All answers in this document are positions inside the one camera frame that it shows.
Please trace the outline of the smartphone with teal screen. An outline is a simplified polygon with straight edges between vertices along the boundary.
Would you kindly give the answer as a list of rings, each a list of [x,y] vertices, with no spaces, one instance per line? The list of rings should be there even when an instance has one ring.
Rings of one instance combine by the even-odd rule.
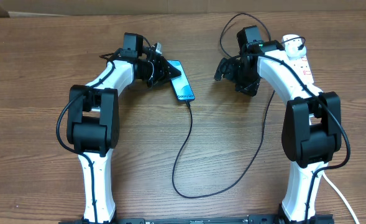
[[[176,98],[178,101],[194,101],[195,95],[188,81],[186,73],[182,67],[182,64],[178,60],[168,61],[174,68],[180,71],[181,75],[171,79],[171,84],[174,89]]]

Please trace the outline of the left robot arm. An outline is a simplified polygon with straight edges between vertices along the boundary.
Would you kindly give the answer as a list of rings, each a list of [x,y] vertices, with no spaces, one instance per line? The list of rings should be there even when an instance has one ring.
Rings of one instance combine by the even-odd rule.
[[[85,211],[78,223],[112,223],[111,161],[120,133],[119,95],[136,80],[149,88],[162,85],[181,72],[162,55],[162,45],[142,35],[124,34],[123,46],[103,54],[106,68],[86,85],[73,85],[56,124],[60,145],[78,156],[84,176]]]

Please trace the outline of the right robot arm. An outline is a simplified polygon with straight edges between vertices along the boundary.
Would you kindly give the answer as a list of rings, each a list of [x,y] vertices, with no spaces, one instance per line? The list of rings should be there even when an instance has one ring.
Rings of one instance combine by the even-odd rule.
[[[273,222],[334,223],[332,215],[316,214],[314,203],[323,169],[341,148],[340,98],[314,85],[300,36],[264,41],[258,27],[250,26],[237,33],[237,41],[239,54],[220,61],[215,80],[226,78],[236,91],[255,96],[264,79],[286,106],[281,143],[290,174]]]

